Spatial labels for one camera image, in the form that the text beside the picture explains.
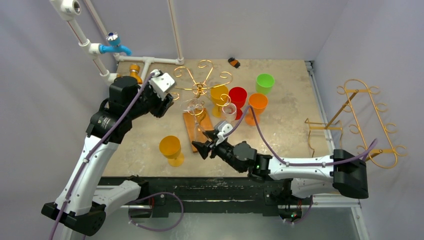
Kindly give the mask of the yellow plastic goblet front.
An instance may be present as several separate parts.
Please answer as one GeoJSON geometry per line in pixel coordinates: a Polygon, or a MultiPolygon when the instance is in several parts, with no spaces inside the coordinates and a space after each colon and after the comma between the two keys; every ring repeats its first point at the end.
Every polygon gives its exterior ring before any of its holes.
{"type": "Polygon", "coordinates": [[[172,167],[179,167],[184,163],[180,140],[174,135],[168,135],[160,141],[159,151],[172,167]]]}

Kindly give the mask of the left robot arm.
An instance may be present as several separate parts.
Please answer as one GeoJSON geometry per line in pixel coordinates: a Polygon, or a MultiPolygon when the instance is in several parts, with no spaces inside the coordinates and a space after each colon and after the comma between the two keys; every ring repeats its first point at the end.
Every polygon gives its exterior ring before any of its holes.
{"type": "Polygon", "coordinates": [[[90,118],[82,152],[66,186],[55,201],[45,203],[41,210],[55,225],[63,225],[61,239],[93,236],[121,206],[148,201],[149,183],[138,176],[128,177],[103,194],[95,192],[133,120],[146,114],[163,117],[173,105],[171,89],[175,86],[175,80],[160,70],[154,70],[142,84],[131,76],[119,76],[110,84],[108,97],[90,118]]]}

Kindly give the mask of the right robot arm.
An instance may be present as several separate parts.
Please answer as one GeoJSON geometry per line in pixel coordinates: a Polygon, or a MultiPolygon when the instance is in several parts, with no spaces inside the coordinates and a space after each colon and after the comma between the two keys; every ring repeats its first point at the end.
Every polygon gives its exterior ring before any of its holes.
{"type": "Polygon", "coordinates": [[[232,145],[216,130],[203,132],[205,142],[192,141],[203,159],[219,157],[235,171],[257,181],[283,181],[289,185],[280,196],[288,204],[298,199],[336,191],[352,199],[369,197],[365,153],[353,155],[344,149],[313,158],[283,158],[259,153],[246,141],[232,145]]]}

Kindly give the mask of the gold wire wine glass rack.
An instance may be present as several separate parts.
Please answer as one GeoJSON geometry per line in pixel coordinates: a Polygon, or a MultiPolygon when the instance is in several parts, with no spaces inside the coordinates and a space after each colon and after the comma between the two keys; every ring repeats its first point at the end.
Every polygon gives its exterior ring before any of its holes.
{"type": "Polygon", "coordinates": [[[209,68],[209,72],[206,75],[205,80],[196,81],[191,70],[186,66],[178,66],[173,70],[173,75],[175,78],[181,78],[183,76],[183,71],[186,71],[193,82],[191,88],[175,87],[175,89],[190,91],[194,94],[194,97],[186,100],[180,105],[183,110],[183,120],[190,142],[204,142],[207,140],[207,137],[203,135],[203,130],[205,129],[205,127],[202,125],[203,120],[206,120],[208,123],[208,128],[212,127],[209,113],[204,106],[205,102],[201,100],[200,97],[205,96],[209,90],[217,89],[221,86],[230,84],[234,79],[230,72],[222,71],[219,74],[219,77],[222,79],[228,79],[228,81],[215,86],[208,86],[207,81],[214,70],[213,62],[209,59],[203,59],[198,62],[197,67],[199,69],[209,68]]]}

